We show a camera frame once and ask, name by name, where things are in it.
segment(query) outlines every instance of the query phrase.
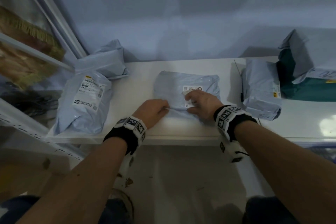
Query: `barcode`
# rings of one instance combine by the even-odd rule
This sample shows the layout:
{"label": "barcode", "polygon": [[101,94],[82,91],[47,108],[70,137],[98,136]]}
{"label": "barcode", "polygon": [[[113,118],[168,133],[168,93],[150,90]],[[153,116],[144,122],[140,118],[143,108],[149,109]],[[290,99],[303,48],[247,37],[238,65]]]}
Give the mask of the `barcode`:
{"label": "barcode", "polygon": [[102,97],[103,91],[104,91],[103,89],[100,89],[100,90],[99,90],[99,93],[98,93],[98,97],[99,97],[99,98]]}

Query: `person's right hand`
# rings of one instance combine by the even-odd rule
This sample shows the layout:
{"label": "person's right hand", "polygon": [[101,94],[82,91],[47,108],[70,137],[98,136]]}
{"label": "person's right hand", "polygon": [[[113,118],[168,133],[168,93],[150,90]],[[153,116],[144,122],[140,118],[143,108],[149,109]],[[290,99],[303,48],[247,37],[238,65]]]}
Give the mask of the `person's right hand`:
{"label": "person's right hand", "polygon": [[199,116],[200,118],[213,120],[215,111],[222,107],[222,102],[214,95],[202,90],[193,90],[185,96],[186,100],[196,101],[196,107],[188,108],[188,112]]}

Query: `white shelf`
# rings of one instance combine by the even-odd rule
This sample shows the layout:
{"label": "white shelf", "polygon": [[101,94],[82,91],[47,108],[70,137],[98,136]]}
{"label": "white shelf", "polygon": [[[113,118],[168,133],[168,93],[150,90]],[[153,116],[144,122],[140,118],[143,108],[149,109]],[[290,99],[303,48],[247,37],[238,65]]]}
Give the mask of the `white shelf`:
{"label": "white shelf", "polygon": [[[276,61],[277,57],[268,57],[267,60]],[[200,75],[218,74],[222,102],[240,105],[239,70],[244,65],[244,58],[128,63],[131,76],[113,82],[114,95],[102,133],[88,135],[65,131],[53,136],[51,129],[44,140],[56,143],[101,143],[120,118],[131,115],[142,102],[153,98],[153,83],[162,70]],[[261,123],[300,145],[305,142],[309,145],[335,144],[336,136],[321,133],[319,127],[321,120],[330,119],[332,115],[336,115],[336,103],[284,99],[280,117],[270,122],[262,120]],[[145,144],[150,145],[217,145],[219,135],[214,127],[201,125],[198,121],[168,117],[146,133]]]}

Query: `white wall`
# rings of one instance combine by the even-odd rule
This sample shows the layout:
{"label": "white wall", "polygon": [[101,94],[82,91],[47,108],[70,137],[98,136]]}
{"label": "white wall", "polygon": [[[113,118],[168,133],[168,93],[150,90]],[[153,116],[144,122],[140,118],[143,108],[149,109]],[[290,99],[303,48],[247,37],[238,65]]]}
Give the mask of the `white wall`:
{"label": "white wall", "polygon": [[336,28],[336,0],[58,0],[89,52],[127,61],[276,55],[296,26]]}

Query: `wristband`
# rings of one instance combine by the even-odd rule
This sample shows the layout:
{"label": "wristband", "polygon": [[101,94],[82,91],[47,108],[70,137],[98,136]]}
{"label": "wristband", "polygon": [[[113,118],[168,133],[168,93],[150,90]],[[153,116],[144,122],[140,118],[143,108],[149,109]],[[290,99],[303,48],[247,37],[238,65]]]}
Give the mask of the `wristband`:
{"label": "wristband", "polygon": [[131,155],[140,147],[146,137],[146,125],[138,118],[130,116],[119,120],[111,131],[106,135],[103,141],[110,137],[119,137],[127,144],[126,155]]}
{"label": "wristband", "polygon": [[217,113],[216,126],[219,132],[230,142],[236,141],[234,131],[238,124],[247,120],[257,123],[249,113],[234,105],[222,106],[215,113]]}

